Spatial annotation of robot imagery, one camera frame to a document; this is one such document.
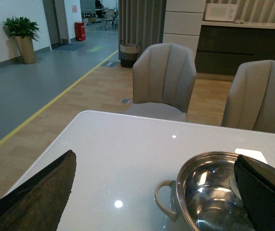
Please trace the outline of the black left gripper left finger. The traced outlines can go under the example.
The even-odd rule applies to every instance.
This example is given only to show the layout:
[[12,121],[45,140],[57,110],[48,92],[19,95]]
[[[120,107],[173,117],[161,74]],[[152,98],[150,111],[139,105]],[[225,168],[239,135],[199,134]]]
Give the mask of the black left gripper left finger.
[[0,231],[55,231],[76,172],[69,150],[0,199]]

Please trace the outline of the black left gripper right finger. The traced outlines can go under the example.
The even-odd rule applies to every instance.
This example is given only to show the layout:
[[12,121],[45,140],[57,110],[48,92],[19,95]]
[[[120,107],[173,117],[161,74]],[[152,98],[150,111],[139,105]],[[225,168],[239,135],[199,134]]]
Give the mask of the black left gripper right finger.
[[275,231],[275,168],[239,155],[234,175],[243,207],[256,231]]

